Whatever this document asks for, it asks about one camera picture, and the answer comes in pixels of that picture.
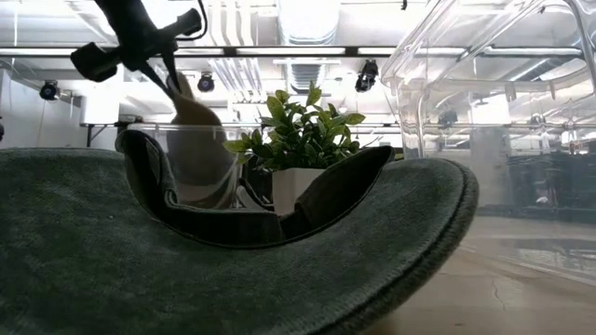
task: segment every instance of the green hat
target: green hat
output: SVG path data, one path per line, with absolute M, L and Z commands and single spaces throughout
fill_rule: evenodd
M 439 270 L 477 206 L 465 167 L 379 147 L 289 216 L 196 209 L 153 139 L 125 131 L 118 150 L 0 151 L 0 333 L 359 333 Z

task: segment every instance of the leaf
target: leaf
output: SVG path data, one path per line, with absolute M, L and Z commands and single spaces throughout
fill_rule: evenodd
M 288 114 L 288 120 L 290 120 L 290 122 L 294 122 L 294 116 L 295 116 L 295 115 L 296 115 L 296 111 L 295 111 L 295 110 L 294 110 L 294 111 L 291 111 L 291 112 Z
M 270 127 L 285 126 L 282 121 L 276 120 L 273 117 L 261 117 L 261 123 Z
M 306 99 L 306 106 L 312 106 L 320 100 L 323 91 L 315 87 L 315 82 L 310 82 L 310 89 L 308 89 L 308 99 Z
M 263 167 L 264 168 L 270 168 L 272 170 L 276 170 L 278 167 L 278 164 L 276 163 L 276 160 L 273 158 L 267 159 L 264 161 L 263 163 Z
M 269 136 L 269 139 L 271 139 L 271 141 L 280 141 L 282 139 L 282 136 L 277 134 L 277 132 L 275 131 L 269 131 L 267 133 L 267 136 Z
M 332 113 L 332 117 L 339 116 L 339 113 L 337 112 L 337 109 L 335 109 L 335 106 L 333 106 L 332 103 L 328 103 L 328 106 L 329 106 L 329 111 Z
M 325 125 L 329 125 L 332 121 L 332 113 L 323 111 L 318 114 L 318 118 L 322 119 Z
M 349 148 L 349 146 L 350 146 L 350 144 L 351 144 L 351 143 L 352 143 L 352 139 L 350 139 L 350 138 L 349 138 L 349 136 L 348 136 L 348 137 L 346 137 L 346 138 L 345 138 L 345 140 L 342 142 L 342 146 L 343 146 L 343 147 L 346 147 L 346 148 Z
M 247 146 L 252 146 L 252 141 L 251 141 L 251 137 L 246 134 L 246 133 L 241 133 L 240 137 L 242 138 L 242 141 L 247 145 Z
M 261 136 L 259 129 L 256 129 L 252 132 L 251 141 L 254 143 L 254 145 L 263 144 L 263 136 Z
M 345 127 L 344 125 L 341 125 L 341 126 L 331 128 L 329 130 L 329 132 L 327 133 L 327 137 L 333 139 L 337 135 L 342 135 L 344 133 L 344 127 Z
M 255 145 L 252 148 L 252 151 L 254 152 L 254 154 L 258 155 L 259 157 L 265 158 L 265 159 L 273 158 L 273 156 L 274 156 L 273 149 L 268 144 Z
M 317 126 L 318 131 L 320 132 L 320 136 L 325 137 L 327 135 L 327 128 L 325 128 L 325 124 L 320 118 L 317 119 Z
M 296 113 L 304 115 L 306 113 L 306 108 L 301 105 L 296 105 Z
M 290 99 L 290 94 L 284 90 L 278 89 L 276 91 L 276 97 L 281 101 L 281 103 L 286 103 Z
M 283 143 L 282 142 L 276 142 L 271 144 L 271 149 L 273 149 L 273 154 L 278 154 L 278 152 L 282 152 L 283 151 Z
M 319 149 L 320 151 L 323 151 L 323 147 L 322 147 L 322 146 L 320 146 L 320 144 L 318 144 L 318 142 L 317 142 L 317 141 L 313 140 L 313 144 L 317 145 L 317 147 L 318 147 L 318 149 Z
M 347 121 L 345 122 L 351 126 L 355 126 L 362 123 L 362 121 L 364 121 L 365 118 L 366 116 L 362 114 L 353 113 L 347 115 Z
M 337 127 L 341 125 L 345 125 L 347 122 L 347 115 L 339 115 L 335 116 L 329 124 L 329 127 Z
M 308 155 L 309 161 L 314 162 L 317 159 L 317 150 L 315 150 L 314 146 L 312 146 L 309 143 L 305 144 L 305 151 L 306 151 L 306 154 Z
M 273 116 L 273 118 L 276 121 L 285 124 L 286 112 L 283 109 L 283 104 L 281 104 L 281 101 L 279 101 L 278 98 L 267 98 L 267 108 L 269 109 L 269 113 L 271 113 L 271 116 Z
M 350 143 L 350 147 L 349 147 L 350 153 L 355 154 L 358 152 L 358 149 L 360 149 L 359 141 L 353 141 L 352 143 Z
M 225 148 L 225 150 L 234 154 L 244 154 L 248 149 L 250 149 L 247 147 L 246 143 L 244 143 L 243 140 L 225 141 L 223 143 L 223 147 Z
M 241 154 L 240 157 L 238 158 L 238 163 L 240 165 L 242 164 L 246 164 L 248 161 L 250 161 L 252 158 L 252 154 Z
M 303 124 L 306 124 L 306 122 L 308 122 L 308 120 L 310 120 L 310 118 L 313 117 L 313 116 L 315 116 L 315 115 L 317 115 L 317 112 L 305 113 L 300 118 L 300 121 L 302 121 Z
M 277 134 L 279 134 L 281 136 L 288 136 L 288 134 L 292 133 L 293 131 L 294 131 L 294 129 L 290 129 L 286 125 L 282 125 L 282 126 L 276 127 Z

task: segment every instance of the concrete floor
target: concrete floor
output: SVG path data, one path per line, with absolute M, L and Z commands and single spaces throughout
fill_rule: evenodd
M 366 335 L 593 335 L 596 288 L 458 250 Z

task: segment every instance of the hat brim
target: hat brim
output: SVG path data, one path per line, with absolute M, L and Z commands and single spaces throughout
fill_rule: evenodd
M 0 189 L 0 329 L 46 334 L 357 333 L 440 268 L 478 199 L 455 163 L 390 163 L 333 225 L 231 249 L 152 218 L 120 154 L 3 151 Z

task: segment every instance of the white pot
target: white pot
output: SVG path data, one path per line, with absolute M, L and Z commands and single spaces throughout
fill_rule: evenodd
M 273 206 L 276 214 L 292 213 L 296 199 L 323 171 L 317 168 L 289 168 L 273 172 Z

